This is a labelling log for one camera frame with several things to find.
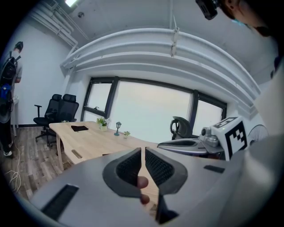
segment black gripper pad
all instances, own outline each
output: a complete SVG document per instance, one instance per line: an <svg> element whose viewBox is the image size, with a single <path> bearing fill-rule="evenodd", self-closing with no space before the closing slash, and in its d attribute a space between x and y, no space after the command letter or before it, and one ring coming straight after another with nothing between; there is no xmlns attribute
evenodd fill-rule
<svg viewBox="0 0 284 227"><path fill-rule="evenodd" d="M145 148L145 161L162 196L177 193L187 179L187 170L183 164L148 147Z"/></svg>
<svg viewBox="0 0 284 227"><path fill-rule="evenodd" d="M137 186L141 168L141 148L111 161L103 170L103 179L107 186L122 197L140 198Z"/></svg>

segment hand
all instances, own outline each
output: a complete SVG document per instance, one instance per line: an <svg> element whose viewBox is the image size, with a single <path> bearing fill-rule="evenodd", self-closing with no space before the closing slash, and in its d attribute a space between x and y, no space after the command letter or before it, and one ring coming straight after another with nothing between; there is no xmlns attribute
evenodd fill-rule
<svg viewBox="0 0 284 227"><path fill-rule="evenodd" d="M137 180L137 187L139 189L146 188L148 186L148 183L149 183L149 181L146 177L139 176L138 180ZM150 198L147 195L141 194L140 201L141 201L142 204L145 205L145 204L150 202Z"/></svg>

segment black notebook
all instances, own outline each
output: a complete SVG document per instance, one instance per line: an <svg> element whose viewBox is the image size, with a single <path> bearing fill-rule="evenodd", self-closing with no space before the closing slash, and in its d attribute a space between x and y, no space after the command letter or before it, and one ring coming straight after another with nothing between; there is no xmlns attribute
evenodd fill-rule
<svg viewBox="0 0 284 227"><path fill-rule="evenodd" d="M86 126L71 125L71 128L74 130L74 132L88 130L88 128Z"/></svg>

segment black office chair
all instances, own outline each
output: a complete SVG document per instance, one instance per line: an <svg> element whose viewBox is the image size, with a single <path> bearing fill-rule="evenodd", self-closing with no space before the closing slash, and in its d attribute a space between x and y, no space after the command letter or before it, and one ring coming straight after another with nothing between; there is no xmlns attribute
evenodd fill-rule
<svg viewBox="0 0 284 227"><path fill-rule="evenodd" d="M170 132L172 133L172 140L194 138L192 136L192 128L188 120L182 117L173 116L170 123Z"/></svg>
<svg viewBox="0 0 284 227"><path fill-rule="evenodd" d="M47 107L47 110L45 112L44 117L39 116L39 109L42 106L35 105L37 107L38 117L34 118L34 122L39 126L43 126L43 129L44 129L44 131L41 131L41 134L35 138L36 142L37 142L38 138L46 136L47 137L47 145L49 146L48 128L49 128L49 123L52 123L52 122L48 119L47 116L50 115L50 114L53 114L53 115L57 114L58 107L59 107L59 101L61 100L61 97L62 97L62 95L60 95L60 94L54 94L52 96L51 100L49 101L49 104L48 104L48 107Z"/></svg>
<svg viewBox="0 0 284 227"><path fill-rule="evenodd" d="M49 115L47 118L53 123L60 123L63 121L75 122L77 119L74 118L79 107L79 103L76 102L76 96L72 94L65 94L63 98L59 101L58 112L55 115ZM52 130L48 130L48 134L55 137L56 133Z"/></svg>

